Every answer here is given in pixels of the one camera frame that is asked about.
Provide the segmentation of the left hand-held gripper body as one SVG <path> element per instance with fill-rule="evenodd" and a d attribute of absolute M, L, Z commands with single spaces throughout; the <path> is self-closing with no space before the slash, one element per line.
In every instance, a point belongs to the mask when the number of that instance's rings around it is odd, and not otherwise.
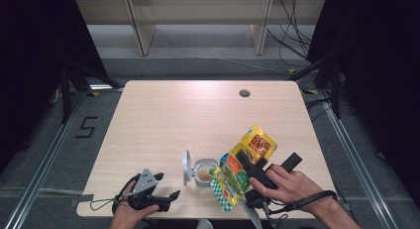
<path fill-rule="evenodd" d="M 131 189 L 129 205 L 135 210 L 142 210 L 151 205 L 158 205 L 158 212 L 167 212 L 170 207 L 169 197 L 153 196 L 158 181 L 149 169 L 144 169 Z"/>

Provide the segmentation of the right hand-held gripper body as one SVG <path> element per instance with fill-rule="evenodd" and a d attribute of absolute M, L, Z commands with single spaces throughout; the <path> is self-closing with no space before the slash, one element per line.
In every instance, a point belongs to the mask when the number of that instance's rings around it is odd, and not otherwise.
<path fill-rule="evenodd" d="M 287 171 L 291 172 L 300 162 L 302 159 L 296 154 L 292 153 L 283 163 L 282 167 Z M 262 183 L 265 187 L 277 189 L 277 186 L 265 175 L 265 170 L 263 167 L 267 164 L 266 158 L 259 159 L 255 165 L 259 170 L 260 173 L 257 176 L 248 176 L 254 177 L 260 183 Z M 283 213 L 294 210 L 292 205 L 286 205 L 281 209 L 277 209 L 271 211 L 268 206 L 271 203 L 271 199 L 265 197 L 258 193 L 255 189 L 251 189 L 245 193 L 245 198 L 240 200 L 240 204 L 243 207 L 244 211 L 248 214 L 249 218 L 253 222 L 254 226 L 257 229 L 263 229 L 263 225 L 261 223 L 261 219 L 259 214 L 257 213 L 258 209 L 262 209 L 266 215 L 266 218 L 271 221 L 273 226 L 276 226 L 279 222 L 279 219 L 272 219 L 270 218 L 271 214 Z"/>

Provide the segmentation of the yellow spouted seasoning pouch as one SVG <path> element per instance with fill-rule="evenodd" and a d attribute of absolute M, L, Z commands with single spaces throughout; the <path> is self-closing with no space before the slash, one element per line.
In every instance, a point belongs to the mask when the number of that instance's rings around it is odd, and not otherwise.
<path fill-rule="evenodd" d="M 251 185 L 236 153 L 242 150 L 255 164 L 261 158 L 268 160 L 276 148 L 276 142 L 254 125 L 233 149 L 222 156 L 219 166 L 210 171 L 213 175 L 210 186 L 224 212 L 230 212 Z"/>

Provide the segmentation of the clear jar with white lid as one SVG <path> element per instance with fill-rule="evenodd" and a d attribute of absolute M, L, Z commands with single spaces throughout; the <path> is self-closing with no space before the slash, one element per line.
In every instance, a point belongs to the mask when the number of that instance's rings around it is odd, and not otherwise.
<path fill-rule="evenodd" d="M 195 185 L 198 188 L 207 188 L 210 187 L 210 181 L 201 181 L 198 178 L 198 173 L 200 171 L 211 171 L 219 166 L 218 162 L 215 159 L 199 159 L 193 161 L 190 157 L 188 150 L 182 152 L 182 174 L 183 174 L 183 185 L 191 181 L 195 181 Z"/>

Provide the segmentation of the person's right hand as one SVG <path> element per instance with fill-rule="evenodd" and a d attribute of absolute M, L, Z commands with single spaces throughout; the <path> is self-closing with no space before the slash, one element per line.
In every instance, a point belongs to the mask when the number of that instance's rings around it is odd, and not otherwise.
<path fill-rule="evenodd" d="M 303 172 L 287 172 L 280 165 L 273 165 L 266 171 L 265 175 L 277 186 L 277 189 L 268 188 L 256 178 L 251 177 L 250 182 L 253 188 L 263 196 L 286 204 L 295 203 L 322 192 L 322 188 Z M 336 200 L 325 197 L 303 206 L 301 210 L 319 216 L 332 213 L 339 207 L 340 205 Z"/>

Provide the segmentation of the person's left hand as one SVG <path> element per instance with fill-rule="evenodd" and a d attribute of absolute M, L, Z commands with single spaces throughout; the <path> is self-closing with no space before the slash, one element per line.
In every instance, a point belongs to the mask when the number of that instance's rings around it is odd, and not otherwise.
<path fill-rule="evenodd" d="M 144 218 L 158 210 L 158 205 L 135 210 L 129 205 L 128 197 L 123 196 L 116 207 L 109 229 L 136 229 Z"/>

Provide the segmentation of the black metal stand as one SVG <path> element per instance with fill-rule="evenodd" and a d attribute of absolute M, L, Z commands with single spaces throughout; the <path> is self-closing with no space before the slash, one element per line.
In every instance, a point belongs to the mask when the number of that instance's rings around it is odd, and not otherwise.
<path fill-rule="evenodd" d="M 332 110 L 338 119 L 341 118 L 339 111 L 339 90 L 340 90 L 340 66 L 335 57 L 325 55 L 310 65 L 304 67 L 296 74 L 292 74 L 289 80 L 296 81 L 310 72 L 318 69 L 314 84 L 317 88 L 324 88 L 328 83 L 331 84 Z"/>
<path fill-rule="evenodd" d="M 100 72 L 89 68 L 85 64 L 76 61 L 67 62 L 60 72 L 60 86 L 62 94 L 63 117 L 62 122 L 66 122 L 72 113 L 70 100 L 70 85 L 75 88 L 77 93 L 87 93 L 92 87 L 87 81 L 87 77 L 93 77 L 107 84 L 111 88 L 121 88 L 122 83 L 111 79 L 106 71 Z"/>

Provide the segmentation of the black curtain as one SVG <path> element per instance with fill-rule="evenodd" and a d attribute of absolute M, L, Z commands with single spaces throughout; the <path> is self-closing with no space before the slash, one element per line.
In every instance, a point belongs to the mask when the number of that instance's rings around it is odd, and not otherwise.
<path fill-rule="evenodd" d="M 29 139 L 64 75 L 107 72 L 76 0 L 0 0 L 0 172 Z"/>
<path fill-rule="evenodd" d="M 340 70 L 378 149 L 420 208 L 420 0 L 326 0 L 310 61 L 327 52 L 353 8 Z"/>

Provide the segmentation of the beige wooden desk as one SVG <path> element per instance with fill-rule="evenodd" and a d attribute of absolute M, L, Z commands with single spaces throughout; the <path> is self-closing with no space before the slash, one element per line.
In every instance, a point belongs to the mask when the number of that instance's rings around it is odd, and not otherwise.
<path fill-rule="evenodd" d="M 315 25 L 325 0 L 76 0 L 88 25 L 129 25 L 145 56 L 158 25 L 247 25 L 257 55 L 267 28 L 292 14 L 299 25 Z"/>

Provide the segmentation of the long aluminium floor rail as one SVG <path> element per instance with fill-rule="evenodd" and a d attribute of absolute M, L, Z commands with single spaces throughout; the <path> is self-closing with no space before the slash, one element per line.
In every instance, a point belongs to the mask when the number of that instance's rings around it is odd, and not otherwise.
<path fill-rule="evenodd" d="M 44 157 L 35 170 L 30 183 L 21 193 L 20 199 L 18 200 L 14 210 L 11 212 L 4 229 L 20 229 L 22 227 L 32 205 L 34 204 L 39 190 L 45 181 L 45 178 L 50 172 L 53 162 L 59 153 L 59 149 L 68 134 L 68 129 L 71 127 L 74 117 L 86 95 L 86 92 L 78 92 L 74 97 L 73 102 L 70 104 L 69 113 L 64 117 L 64 120 L 60 122 L 52 143 L 48 147 Z"/>
<path fill-rule="evenodd" d="M 324 104 L 327 116 L 346 152 L 381 227 L 383 229 L 399 229 L 398 223 L 392 216 L 388 204 L 385 202 L 377 185 L 370 176 L 365 163 L 359 155 L 357 148 L 341 120 L 339 104 L 336 103 L 338 97 L 334 94 L 329 95 L 325 89 L 319 90 L 318 93 L 322 98 L 330 98 L 330 100 Z"/>

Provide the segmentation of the short aluminium floor rail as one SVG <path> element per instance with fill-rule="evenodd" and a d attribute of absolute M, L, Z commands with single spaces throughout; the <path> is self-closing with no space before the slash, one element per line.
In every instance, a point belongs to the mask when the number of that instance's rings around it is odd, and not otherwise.
<path fill-rule="evenodd" d="M 96 92 L 96 91 L 117 91 L 117 92 L 122 92 L 124 91 L 124 86 L 112 86 L 109 84 L 92 84 L 89 85 L 90 89 L 92 92 Z"/>

